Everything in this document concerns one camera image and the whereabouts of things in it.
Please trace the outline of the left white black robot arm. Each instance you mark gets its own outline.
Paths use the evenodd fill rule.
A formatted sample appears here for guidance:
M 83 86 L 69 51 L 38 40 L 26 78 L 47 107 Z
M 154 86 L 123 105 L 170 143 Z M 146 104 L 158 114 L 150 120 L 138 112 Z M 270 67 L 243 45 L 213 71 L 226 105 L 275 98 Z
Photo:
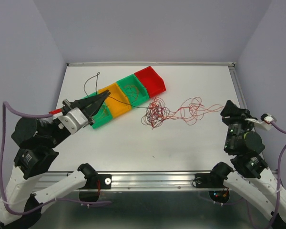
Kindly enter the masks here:
M 24 114 L 3 103 L 3 113 L 10 111 L 20 119 L 11 136 L 19 148 L 11 177 L 8 184 L 0 183 L 0 229 L 28 229 L 52 204 L 66 201 L 72 191 L 101 188 L 97 171 L 85 163 L 59 182 L 34 191 L 58 156 L 55 148 L 80 129 L 94 124 L 93 117 L 109 95 L 110 91 L 105 90 L 72 102 L 64 100 L 61 108 L 43 115 Z

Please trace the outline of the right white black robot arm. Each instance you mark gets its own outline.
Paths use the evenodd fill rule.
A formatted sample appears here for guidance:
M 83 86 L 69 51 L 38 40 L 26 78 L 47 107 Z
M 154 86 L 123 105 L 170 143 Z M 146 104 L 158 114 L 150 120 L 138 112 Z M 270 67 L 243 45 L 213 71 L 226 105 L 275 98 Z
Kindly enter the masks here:
M 281 165 L 277 165 L 274 175 L 261 156 L 265 145 L 254 128 L 268 131 L 274 127 L 284 134 L 286 131 L 276 125 L 272 115 L 265 113 L 257 119 L 248 109 L 239 108 L 230 100 L 220 115 L 228 127 L 224 151 L 233 156 L 232 165 L 224 162 L 215 165 L 210 182 L 238 193 L 269 220 L 268 228 L 286 229 L 286 189 L 281 181 Z

